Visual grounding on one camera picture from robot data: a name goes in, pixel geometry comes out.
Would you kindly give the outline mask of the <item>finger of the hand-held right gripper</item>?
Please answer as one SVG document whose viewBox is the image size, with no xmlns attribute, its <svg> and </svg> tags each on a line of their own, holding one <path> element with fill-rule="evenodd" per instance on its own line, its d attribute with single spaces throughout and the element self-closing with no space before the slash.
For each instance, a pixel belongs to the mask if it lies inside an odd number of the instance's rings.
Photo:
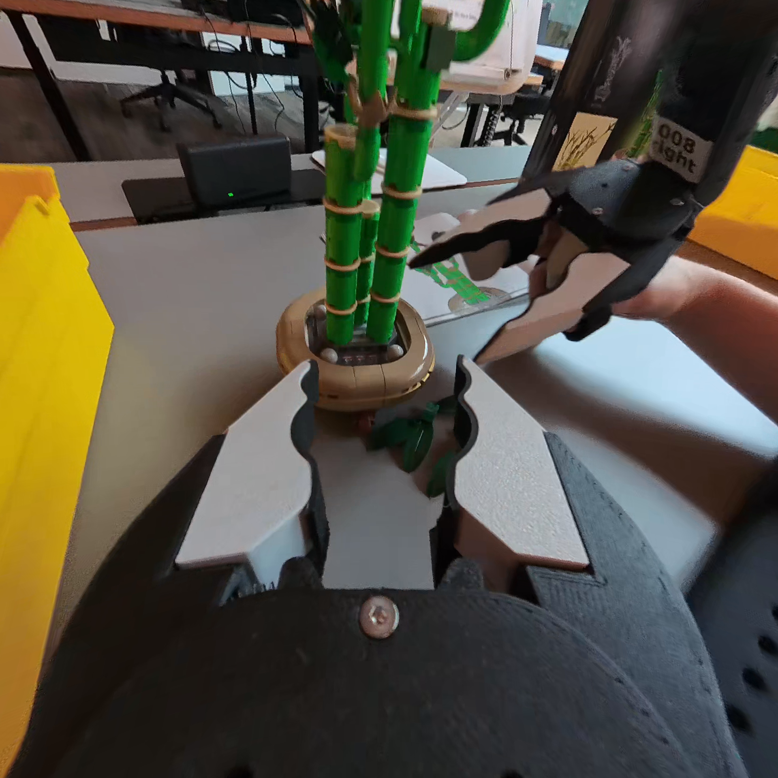
<svg viewBox="0 0 778 778">
<path fill-rule="evenodd" d="M 613 254 L 579 255 L 559 286 L 533 299 L 519 317 L 501 326 L 475 363 L 496 362 L 571 329 L 582 318 L 583 308 L 628 268 L 627 262 Z"/>
<path fill-rule="evenodd" d="M 561 193 L 524 193 L 493 201 L 434 239 L 408 268 L 423 269 L 460 257 L 472 280 L 485 281 L 535 257 L 524 272 L 545 282 L 546 259 L 559 237 L 559 228 L 550 223 L 562 200 Z"/>
</svg>

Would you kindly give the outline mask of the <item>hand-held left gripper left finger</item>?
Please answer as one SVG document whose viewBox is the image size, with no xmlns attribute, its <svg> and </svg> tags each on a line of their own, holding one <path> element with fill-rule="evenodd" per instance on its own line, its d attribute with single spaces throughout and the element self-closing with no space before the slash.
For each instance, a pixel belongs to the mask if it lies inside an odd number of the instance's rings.
<svg viewBox="0 0 778 778">
<path fill-rule="evenodd" d="M 329 526 L 310 452 L 318 384 L 316 361 L 305 360 L 228 428 L 177 567 L 244 564 L 265 589 L 289 559 L 323 574 Z"/>
</svg>

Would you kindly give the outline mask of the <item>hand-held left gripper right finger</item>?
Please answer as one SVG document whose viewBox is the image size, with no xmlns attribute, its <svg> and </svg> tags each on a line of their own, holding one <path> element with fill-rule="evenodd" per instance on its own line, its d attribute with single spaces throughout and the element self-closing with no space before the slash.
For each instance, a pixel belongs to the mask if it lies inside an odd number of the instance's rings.
<svg viewBox="0 0 778 778">
<path fill-rule="evenodd" d="M 461 558 L 479 567 L 490 589 L 514 589 L 529 567 L 588 571 L 545 428 L 464 355 L 452 399 L 455 450 L 443 466 L 442 512 L 430 531 L 435 586 Z"/>
</svg>

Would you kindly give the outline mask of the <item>pile of lego leaves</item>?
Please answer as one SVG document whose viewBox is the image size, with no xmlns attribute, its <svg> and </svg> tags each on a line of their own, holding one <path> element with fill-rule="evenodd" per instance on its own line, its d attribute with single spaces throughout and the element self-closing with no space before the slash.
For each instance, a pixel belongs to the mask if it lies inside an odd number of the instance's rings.
<svg viewBox="0 0 778 778">
<path fill-rule="evenodd" d="M 453 417 L 456 410 L 457 400 L 453 395 L 428 402 L 416 415 L 397 417 L 374 426 L 367 434 L 365 447 L 368 451 L 400 450 L 401 469 L 413 473 L 421 467 L 432 449 L 435 421 L 441 416 Z M 425 494 L 430 499 L 446 491 L 449 468 L 461 450 L 461 445 L 454 442 L 437 458 L 425 488 Z"/>
</svg>

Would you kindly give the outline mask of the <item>green lego bamboo plant model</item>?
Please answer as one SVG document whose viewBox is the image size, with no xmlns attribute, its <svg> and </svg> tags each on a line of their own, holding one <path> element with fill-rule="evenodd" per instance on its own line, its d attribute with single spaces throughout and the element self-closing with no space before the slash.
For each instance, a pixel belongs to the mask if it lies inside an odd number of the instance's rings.
<svg viewBox="0 0 778 778">
<path fill-rule="evenodd" d="M 346 121 L 325 128 L 325 291 L 278 322 L 278 364 L 317 365 L 318 405 L 368 419 L 415 393 L 434 369 L 419 314 L 402 299 L 441 76 L 485 53 L 509 2 L 481 5 L 470 29 L 423 2 L 299 2 Z"/>
</svg>

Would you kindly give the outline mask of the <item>person's right forearm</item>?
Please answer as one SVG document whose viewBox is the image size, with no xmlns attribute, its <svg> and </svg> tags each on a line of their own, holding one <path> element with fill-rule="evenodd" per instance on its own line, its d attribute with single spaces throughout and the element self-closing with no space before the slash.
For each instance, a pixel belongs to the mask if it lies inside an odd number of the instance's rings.
<svg viewBox="0 0 778 778">
<path fill-rule="evenodd" d="M 682 296 L 665 326 L 777 422 L 777 299 L 740 278 L 678 259 Z"/>
</svg>

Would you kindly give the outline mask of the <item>lego instruction booklet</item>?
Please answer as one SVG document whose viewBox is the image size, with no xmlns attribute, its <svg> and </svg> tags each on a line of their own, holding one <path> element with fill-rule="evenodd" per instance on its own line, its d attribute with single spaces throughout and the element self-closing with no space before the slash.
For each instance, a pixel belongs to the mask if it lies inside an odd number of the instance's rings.
<svg viewBox="0 0 778 778">
<path fill-rule="evenodd" d="M 519 266 L 501 268 L 485 280 L 474 280 L 464 256 L 427 267 L 407 270 L 401 299 L 415 308 L 425 325 L 469 316 L 523 298 L 529 289 L 528 273 Z"/>
</svg>

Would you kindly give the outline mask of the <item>black lego set box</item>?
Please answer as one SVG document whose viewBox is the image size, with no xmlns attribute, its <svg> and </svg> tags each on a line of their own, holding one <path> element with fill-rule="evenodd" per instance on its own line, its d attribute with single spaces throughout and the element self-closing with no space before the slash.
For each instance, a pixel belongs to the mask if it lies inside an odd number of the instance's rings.
<svg viewBox="0 0 778 778">
<path fill-rule="evenodd" d="M 675 23 L 674 2 L 589 2 L 521 174 L 593 167 L 633 151 Z"/>
</svg>

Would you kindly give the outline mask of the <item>person's right hand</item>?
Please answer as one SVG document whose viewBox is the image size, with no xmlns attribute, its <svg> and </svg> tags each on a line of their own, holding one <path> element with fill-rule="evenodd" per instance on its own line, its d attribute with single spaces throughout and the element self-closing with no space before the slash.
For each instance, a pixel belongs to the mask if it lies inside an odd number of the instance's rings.
<svg viewBox="0 0 778 778">
<path fill-rule="evenodd" d="M 705 267 L 673 255 L 644 290 L 613 304 L 611 311 L 622 318 L 666 322 L 692 304 L 706 279 Z"/>
</svg>

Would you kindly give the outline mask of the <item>yellow plastic parts bin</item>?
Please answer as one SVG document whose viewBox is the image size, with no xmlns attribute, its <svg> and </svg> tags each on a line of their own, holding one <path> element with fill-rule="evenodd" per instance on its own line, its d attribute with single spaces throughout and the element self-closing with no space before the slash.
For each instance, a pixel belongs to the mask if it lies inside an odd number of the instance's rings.
<svg viewBox="0 0 778 778">
<path fill-rule="evenodd" d="M 777 155 L 747 146 L 722 194 L 689 240 L 777 279 Z"/>
<path fill-rule="evenodd" d="M 1 167 L 1 775 L 26 735 L 113 322 L 53 169 Z"/>
</svg>

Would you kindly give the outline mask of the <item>wooden poster board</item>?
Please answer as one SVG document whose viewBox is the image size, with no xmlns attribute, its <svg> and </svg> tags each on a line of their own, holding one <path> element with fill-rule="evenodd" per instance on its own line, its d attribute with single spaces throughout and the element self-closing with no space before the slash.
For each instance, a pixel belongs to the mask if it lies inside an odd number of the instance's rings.
<svg viewBox="0 0 778 778">
<path fill-rule="evenodd" d="M 497 68 L 482 63 L 452 63 L 441 74 L 440 90 L 447 92 L 468 92 L 487 96 L 506 96 L 520 90 L 524 85 L 542 84 L 542 76 L 531 70 Z"/>
</svg>

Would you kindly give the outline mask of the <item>black perforated pad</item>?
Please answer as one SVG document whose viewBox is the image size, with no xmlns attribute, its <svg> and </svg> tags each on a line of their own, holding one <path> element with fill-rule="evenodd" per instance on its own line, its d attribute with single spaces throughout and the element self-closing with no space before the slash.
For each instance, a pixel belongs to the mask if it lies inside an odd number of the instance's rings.
<svg viewBox="0 0 778 778">
<path fill-rule="evenodd" d="M 722 530 L 687 602 L 749 776 L 777 776 L 777 462 Z"/>
</svg>

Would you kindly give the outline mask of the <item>black box with green light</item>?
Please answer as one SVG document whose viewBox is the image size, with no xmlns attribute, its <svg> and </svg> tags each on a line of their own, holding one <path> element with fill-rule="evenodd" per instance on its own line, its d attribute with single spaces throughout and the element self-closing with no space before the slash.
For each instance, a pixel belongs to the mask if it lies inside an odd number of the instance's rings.
<svg viewBox="0 0 778 778">
<path fill-rule="evenodd" d="M 291 192 L 291 149 L 285 135 L 181 142 L 177 154 L 190 197 L 201 209 L 248 205 Z"/>
</svg>

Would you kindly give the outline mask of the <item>black office chair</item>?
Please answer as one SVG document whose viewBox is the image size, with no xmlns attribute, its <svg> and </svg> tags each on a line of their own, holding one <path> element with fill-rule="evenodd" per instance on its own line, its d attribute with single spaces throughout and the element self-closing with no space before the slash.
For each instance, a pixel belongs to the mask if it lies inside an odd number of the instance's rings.
<svg viewBox="0 0 778 778">
<path fill-rule="evenodd" d="M 158 111 L 158 126 L 163 133 L 170 133 L 171 127 L 167 120 L 167 113 L 177 106 L 177 101 L 193 107 L 197 111 L 209 116 L 215 129 L 223 128 L 222 120 L 209 97 L 188 83 L 178 80 L 171 81 L 167 72 L 160 71 L 160 83 L 146 87 L 140 92 L 131 94 L 119 101 L 122 116 L 131 117 L 130 106 L 132 103 L 151 100 Z"/>
</svg>

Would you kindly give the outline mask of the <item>wooden desk with black frame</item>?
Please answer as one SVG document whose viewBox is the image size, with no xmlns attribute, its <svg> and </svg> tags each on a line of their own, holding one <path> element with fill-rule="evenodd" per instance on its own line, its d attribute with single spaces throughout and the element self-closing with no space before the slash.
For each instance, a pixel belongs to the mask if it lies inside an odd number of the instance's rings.
<svg viewBox="0 0 778 778">
<path fill-rule="evenodd" d="M 65 102 L 58 81 L 45 63 L 41 50 L 35 44 L 24 15 L 51 16 L 60 19 L 104 21 L 155 30 L 209 33 L 241 36 L 246 39 L 273 41 L 296 46 L 298 56 L 266 55 L 259 53 L 224 53 L 232 58 L 227 64 L 186 64 L 185 69 L 256 73 L 258 75 L 292 75 L 299 80 L 304 104 L 305 151 L 311 153 L 321 146 L 318 112 L 317 79 L 319 69 L 313 49 L 312 27 L 306 23 L 295 27 L 281 18 L 280 25 L 262 25 L 251 20 L 230 21 L 209 15 L 198 9 L 184 9 L 178 2 L 76 2 L 76 1 L 2 1 L 5 13 L 15 31 L 37 82 L 55 116 L 62 133 L 79 162 L 90 162 L 90 150 Z"/>
</svg>

